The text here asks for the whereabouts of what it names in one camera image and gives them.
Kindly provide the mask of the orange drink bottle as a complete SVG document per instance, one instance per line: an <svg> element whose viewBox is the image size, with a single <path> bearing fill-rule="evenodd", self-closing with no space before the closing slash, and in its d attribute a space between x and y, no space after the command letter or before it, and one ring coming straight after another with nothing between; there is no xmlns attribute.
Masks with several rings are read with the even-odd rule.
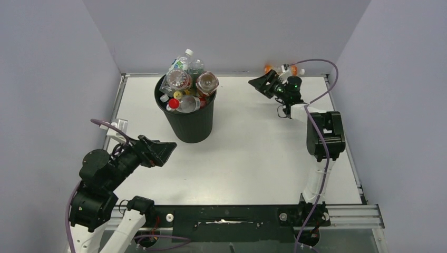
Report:
<svg viewBox="0 0 447 253"><path fill-rule="evenodd" d="M296 65L282 64L282 65L265 65L264 72L268 73L270 70L274 70L278 75L281 75L286 70L290 70L293 76L301 76L305 74L305 70L297 67Z"/></svg>

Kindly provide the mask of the black ribbed plastic bin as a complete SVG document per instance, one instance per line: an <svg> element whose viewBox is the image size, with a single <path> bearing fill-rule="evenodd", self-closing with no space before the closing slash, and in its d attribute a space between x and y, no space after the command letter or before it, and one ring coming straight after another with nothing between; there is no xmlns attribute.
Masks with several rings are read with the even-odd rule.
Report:
<svg viewBox="0 0 447 253"><path fill-rule="evenodd" d="M171 128L177 138L185 143L198 143L205 140L212 132L214 103L217 92L208 100L207 104L191 113L180 113L168 111L166 102L161 102L160 98L164 93L160 91L165 76L159 78L154 88L154 98L158 108L165 114Z"/></svg>

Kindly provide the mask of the green tea bottle white cap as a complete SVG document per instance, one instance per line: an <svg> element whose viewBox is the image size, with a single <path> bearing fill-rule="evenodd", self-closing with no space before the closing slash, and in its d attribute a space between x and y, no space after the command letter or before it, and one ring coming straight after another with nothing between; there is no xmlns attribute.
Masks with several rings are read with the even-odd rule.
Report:
<svg viewBox="0 0 447 253"><path fill-rule="evenodd" d="M171 99L171 97L169 97L168 95L164 94L160 97L160 102L161 103L168 103L169 100Z"/></svg>

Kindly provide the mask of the yellow juice bottle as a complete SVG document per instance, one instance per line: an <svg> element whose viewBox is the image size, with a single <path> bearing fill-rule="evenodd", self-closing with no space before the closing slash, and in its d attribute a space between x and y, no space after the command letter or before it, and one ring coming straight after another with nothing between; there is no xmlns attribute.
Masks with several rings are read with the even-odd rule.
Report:
<svg viewBox="0 0 447 253"><path fill-rule="evenodd" d="M175 91L173 93L173 98L180 100L186 93L184 91Z"/></svg>

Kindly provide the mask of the clear bottle dark green label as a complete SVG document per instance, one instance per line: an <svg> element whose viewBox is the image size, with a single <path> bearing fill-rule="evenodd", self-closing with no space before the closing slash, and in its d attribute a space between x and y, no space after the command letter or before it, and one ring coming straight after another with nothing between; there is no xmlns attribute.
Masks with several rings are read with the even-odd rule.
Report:
<svg viewBox="0 0 447 253"><path fill-rule="evenodd" d="M193 59L188 66L188 73L192 78L197 78L205 70L205 63L202 59Z"/></svg>

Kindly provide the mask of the clear bottle blue green label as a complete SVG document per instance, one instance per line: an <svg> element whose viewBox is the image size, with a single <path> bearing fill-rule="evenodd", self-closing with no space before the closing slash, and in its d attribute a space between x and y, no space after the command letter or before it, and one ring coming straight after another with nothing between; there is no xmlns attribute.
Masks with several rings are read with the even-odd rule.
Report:
<svg viewBox="0 0 447 253"><path fill-rule="evenodd" d="M188 70L189 64L192 61L192 56L194 52L191 49L186 49L185 52L182 55L179 55L171 64L168 71L171 71L173 69L181 69L184 71Z"/></svg>

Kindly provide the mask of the red gold label bottle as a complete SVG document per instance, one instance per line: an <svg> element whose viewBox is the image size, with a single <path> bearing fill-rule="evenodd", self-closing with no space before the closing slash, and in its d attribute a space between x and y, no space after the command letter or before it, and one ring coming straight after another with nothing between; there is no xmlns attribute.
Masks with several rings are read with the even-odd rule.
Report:
<svg viewBox="0 0 447 253"><path fill-rule="evenodd" d="M218 78L209 71L202 72L196 79L196 88L201 97L211 96L218 86Z"/></svg>

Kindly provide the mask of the clear bottle red blue label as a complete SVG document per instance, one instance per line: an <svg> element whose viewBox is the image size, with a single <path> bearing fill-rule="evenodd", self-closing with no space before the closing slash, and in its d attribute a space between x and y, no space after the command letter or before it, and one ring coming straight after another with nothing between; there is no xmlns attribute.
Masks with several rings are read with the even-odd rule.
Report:
<svg viewBox="0 0 447 253"><path fill-rule="evenodd" d="M192 86L192 77L183 69L172 69L164 77L159 91L169 97L174 92L188 90Z"/></svg>

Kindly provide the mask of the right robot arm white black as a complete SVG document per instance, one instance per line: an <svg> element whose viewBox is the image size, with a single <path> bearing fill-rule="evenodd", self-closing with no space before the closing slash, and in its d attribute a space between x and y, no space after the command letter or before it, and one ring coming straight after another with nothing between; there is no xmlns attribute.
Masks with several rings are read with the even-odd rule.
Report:
<svg viewBox="0 0 447 253"><path fill-rule="evenodd" d="M317 208L326 203L326 189L332 168L345 151L346 140L341 113L320 110L302 99L299 76L287 72L277 74L270 70L248 84L265 97L281 104L286 118L306 124L306 148L314 158L315 166L309 172L306 187L302 192L304 206L296 211L297 220L310 225L317 219Z"/></svg>

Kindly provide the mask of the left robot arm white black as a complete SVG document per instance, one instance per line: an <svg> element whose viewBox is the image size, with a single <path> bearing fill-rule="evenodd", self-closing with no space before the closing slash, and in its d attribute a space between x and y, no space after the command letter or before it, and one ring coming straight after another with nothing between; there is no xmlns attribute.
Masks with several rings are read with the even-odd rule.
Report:
<svg viewBox="0 0 447 253"><path fill-rule="evenodd" d="M134 171L164 166L177 147L175 142L150 140L144 135L128 136L112 152L96 149L82 159L81 180L72 191L65 209L68 252L125 252L127 246L147 221L154 216L154 201L135 196L110 240L100 249L115 204L115 190Z"/></svg>

